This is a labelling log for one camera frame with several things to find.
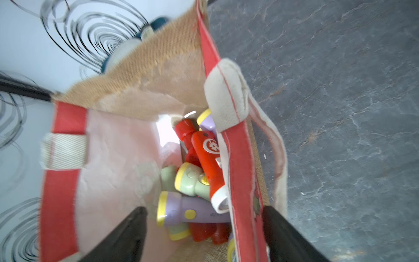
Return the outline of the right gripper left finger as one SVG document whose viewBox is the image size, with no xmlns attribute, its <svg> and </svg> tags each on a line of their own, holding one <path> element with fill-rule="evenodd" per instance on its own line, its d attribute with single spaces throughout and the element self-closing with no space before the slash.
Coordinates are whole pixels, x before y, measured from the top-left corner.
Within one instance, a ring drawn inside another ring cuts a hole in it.
<svg viewBox="0 0 419 262">
<path fill-rule="evenodd" d="M 135 208 L 82 262 L 139 262 L 146 234 L 147 209 Z"/>
</svg>

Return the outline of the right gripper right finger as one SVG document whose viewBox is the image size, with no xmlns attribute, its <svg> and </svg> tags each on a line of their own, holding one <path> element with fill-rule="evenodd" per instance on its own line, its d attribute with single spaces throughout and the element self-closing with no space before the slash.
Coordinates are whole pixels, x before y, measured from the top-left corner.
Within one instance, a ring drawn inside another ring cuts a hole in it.
<svg viewBox="0 0 419 262">
<path fill-rule="evenodd" d="M 265 241 L 272 262 L 329 262 L 274 207 L 263 209 Z"/>
</svg>

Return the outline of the purple flashlight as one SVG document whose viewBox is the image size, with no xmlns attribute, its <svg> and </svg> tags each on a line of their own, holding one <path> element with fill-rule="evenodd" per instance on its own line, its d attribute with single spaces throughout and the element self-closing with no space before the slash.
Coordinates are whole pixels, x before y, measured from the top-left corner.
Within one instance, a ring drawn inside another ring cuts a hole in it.
<svg viewBox="0 0 419 262">
<path fill-rule="evenodd" d="M 200 197 L 181 195 L 180 216 L 184 223 L 229 223 L 229 213 L 218 214 L 211 203 Z"/>
<path fill-rule="evenodd" d="M 198 116 L 198 118 L 196 119 L 196 122 L 198 126 L 200 127 L 200 130 L 204 132 L 205 136 L 213 138 L 215 141 L 217 141 L 218 138 L 217 138 L 216 125 L 215 125 L 215 122 L 213 120 L 211 113 L 212 112 L 210 109 L 206 109 Z"/>
<path fill-rule="evenodd" d="M 234 237 L 233 234 L 231 234 L 229 236 L 228 250 L 227 250 L 227 261 L 228 262 L 237 262 L 235 237 Z"/>
</svg>

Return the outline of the brown jute tote bag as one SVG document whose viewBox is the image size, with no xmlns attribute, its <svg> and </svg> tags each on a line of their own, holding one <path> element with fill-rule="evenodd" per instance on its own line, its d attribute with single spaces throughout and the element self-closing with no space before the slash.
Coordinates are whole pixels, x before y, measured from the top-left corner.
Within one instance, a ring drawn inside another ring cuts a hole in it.
<svg viewBox="0 0 419 262">
<path fill-rule="evenodd" d="M 140 262 L 225 261 L 226 244 L 172 241 L 156 223 L 160 171 L 182 162 L 172 127 L 187 113 L 206 109 L 215 112 L 221 140 L 237 258 L 268 261 L 262 211 L 269 202 L 252 123 L 273 147 L 273 207 L 282 215 L 287 153 L 240 67 L 220 58 L 206 1 L 196 1 L 107 73 L 59 95 L 55 106 L 52 131 L 41 145 L 40 261 L 80 262 L 137 207 L 148 212 Z"/>
</svg>

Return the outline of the red white flashlight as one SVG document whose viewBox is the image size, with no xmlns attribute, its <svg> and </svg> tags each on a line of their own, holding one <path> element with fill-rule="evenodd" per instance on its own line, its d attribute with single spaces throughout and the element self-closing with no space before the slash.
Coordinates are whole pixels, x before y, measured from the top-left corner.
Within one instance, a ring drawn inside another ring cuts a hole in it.
<svg viewBox="0 0 419 262">
<path fill-rule="evenodd" d="M 218 143 L 211 132 L 198 131 L 192 135 L 192 144 L 209 183 L 212 207 L 218 214 L 229 212 L 229 193 L 221 167 Z"/>
</svg>

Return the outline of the red flashlight top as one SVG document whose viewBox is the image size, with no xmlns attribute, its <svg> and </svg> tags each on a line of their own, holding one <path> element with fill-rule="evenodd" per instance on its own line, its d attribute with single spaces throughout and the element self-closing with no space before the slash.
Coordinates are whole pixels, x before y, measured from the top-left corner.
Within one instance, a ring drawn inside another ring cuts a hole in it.
<svg viewBox="0 0 419 262">
<path fill-rule="evenodd" d="M 184 119 L 180 121 L 174 127 L 174 131 L 178 136 L 179 140 L 183 142 L 185 146 L 185 161 L 201 168 L 199 158 L 192 144 L 192 135 L 196 132 L 196 128 L 195 125 L 193 125 L 192 120 Z"/>
</svg>

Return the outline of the purple flashlight bottom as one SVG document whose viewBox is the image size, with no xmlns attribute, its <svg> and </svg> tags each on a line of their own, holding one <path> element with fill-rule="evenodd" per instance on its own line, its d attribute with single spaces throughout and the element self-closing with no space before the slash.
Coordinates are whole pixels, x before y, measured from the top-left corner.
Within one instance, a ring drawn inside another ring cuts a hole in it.
<svg viewBox="0 0 419 262">
<path fill-rule="evenodd" d="M 228 250 L 227 250 L 227 261 L 228 262 L 237 262 L 235 237 L 234 237 L 233 234 L 231 234 L 229 236 Z"/>
</svg>

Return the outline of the grey round plate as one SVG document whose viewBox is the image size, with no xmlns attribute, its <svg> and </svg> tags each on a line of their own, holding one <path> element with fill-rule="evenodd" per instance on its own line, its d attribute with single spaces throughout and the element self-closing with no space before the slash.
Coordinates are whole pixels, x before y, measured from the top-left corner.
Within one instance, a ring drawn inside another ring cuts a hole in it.
<svg viewBox="0 0 419 262">
<path fill-rule="evenodd" d="M 104 61 L 102 73 L 110 71 L 117 66 L 125 57 L 132 53 L 138 46 L 142 44 L 139 38 L 131 38 L 123 42 L 117 49 Z"/>
</svg>

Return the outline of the dark teal tray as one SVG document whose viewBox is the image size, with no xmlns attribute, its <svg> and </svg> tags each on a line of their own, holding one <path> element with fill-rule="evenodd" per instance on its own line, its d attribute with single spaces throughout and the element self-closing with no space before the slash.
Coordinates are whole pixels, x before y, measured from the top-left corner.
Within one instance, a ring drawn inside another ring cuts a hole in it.
<svg viewBox="0 0 419 262">
<path fill-rule="evenodd" d="M 159 31 L 168 21 L 167 17 L 158 17 L 150 24 L 144 25 L 141 28 L 140 33 L 133 38 L 139 38 L 143 43 L 145 40 L 154 36 L 156 32 Z"/>
</svg>

